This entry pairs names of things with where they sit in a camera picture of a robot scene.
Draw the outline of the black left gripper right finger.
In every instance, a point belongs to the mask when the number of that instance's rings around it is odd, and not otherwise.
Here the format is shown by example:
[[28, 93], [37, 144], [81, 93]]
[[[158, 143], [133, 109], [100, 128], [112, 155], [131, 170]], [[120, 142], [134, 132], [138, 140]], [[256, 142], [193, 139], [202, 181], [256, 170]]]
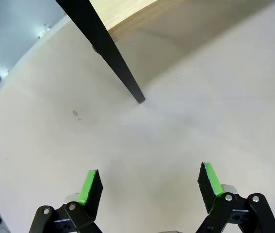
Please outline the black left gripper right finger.
[[243, 233], [275, 233], [275, 217], [261, 193], [241, 197], [232, 185], [220, 184], [211, 163], [202, 162], [198, 185], [208, 215], [198, 233], [221, 233], [236, 224]]

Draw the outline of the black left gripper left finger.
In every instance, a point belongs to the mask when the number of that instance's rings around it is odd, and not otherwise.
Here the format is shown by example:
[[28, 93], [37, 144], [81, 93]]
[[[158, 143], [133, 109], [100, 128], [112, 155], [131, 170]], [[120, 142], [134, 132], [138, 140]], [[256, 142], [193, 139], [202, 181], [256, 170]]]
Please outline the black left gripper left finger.
[[31, 233], [100, 233], [95, 219], [103, 190], [98, 170], [89, 170], [77, 199], [60, 208], [39, 207], [33, 218]]

